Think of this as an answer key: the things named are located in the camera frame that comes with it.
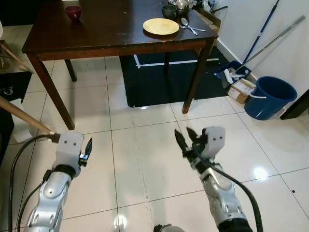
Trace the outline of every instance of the bucket handle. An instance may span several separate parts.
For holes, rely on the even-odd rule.
[[[255,96],[255,95],[252,95],[252,91],[254,89],[252,89],[250,92],[249,92],[249,96],[252,97],[252,98],[258,98],[258,99],[266,99],[266,96],[263,96],[263,97],[260,97],[260,96]]]

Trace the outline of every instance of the metal bowl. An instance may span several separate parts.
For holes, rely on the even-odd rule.
[[[177,15],[187,14],[193,7],[194,0],[168,0],[169,4],[178,7]]]

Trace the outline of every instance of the white tile floor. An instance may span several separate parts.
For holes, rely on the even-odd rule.
[[[21,48],[30,28],[5,27],[4,38]],[[45,62],[74,117],[76,131],[86,140],[93,138],[88,166],[70,187],[61,231],[151,232],[154,225],[166,223],[186,232],[217,231],[199,178],[182,159],[173,135],[174,129],[181,130],[189,141],[185,127],[201,132],[208,126],[225,127],[226,144],[217,161],[253,192],[265,231],[309,231],[308,119],[257,121],[230,97],[194,101],[186,115],[181,113],[182,102],[129,108],[118,57],[77,59],[72,63],[77,73],[75,83],[64,61]],[[56,131],[67,130],[36,74],[23,106]],[[20,147],[11,139],[0,168],[0,231],[8,229],[9,173]],[[55,149],[49,141],[37,141],[19,161],[14,182],[14,225],[20,204],[51,167]],[[236,194],[256,231],[247,197],[239,188]],[[33,196],[22,225],[36,202]],[[124,222],[119,228],[114,226],[117,216]]]

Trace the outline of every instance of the white wall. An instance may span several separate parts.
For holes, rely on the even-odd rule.
[[[216,0],[216,13],[222,21],[219,42],[241,63],[259,34],[276,0]],[[280,0],[253,55],[301,15],[306,16],[282,42],[264,51],[247,66],[253,76],[275,76],[289,82],[300,97],[309,89],[309,0]]]

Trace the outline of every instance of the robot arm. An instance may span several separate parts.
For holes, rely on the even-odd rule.
[[[86,166],[92,149],[92,140],[87,144],[85,154],[81,154],[84,137],[76,133],[60,136],[56,150],[56,160],[52,173],[42,184],[39,202],[32,210],[25,232],[58,232],[62,221],[62,206],[67,199],[73,178]]]
[[[235,196],[233,182],[204,162],[211,162],[214,167],[222,170],[220,164],[214,163],[214,158],[225,144],[225,129],[222,127],[203,129],[201,136],[197,136],[190,128],[187,130],[193,141],[192,147],[188,147],[182,134],[175,130],[176,140],[183,151],[183,157],[187,158],[191,167],[199,173],[218,230],[252,232]]]

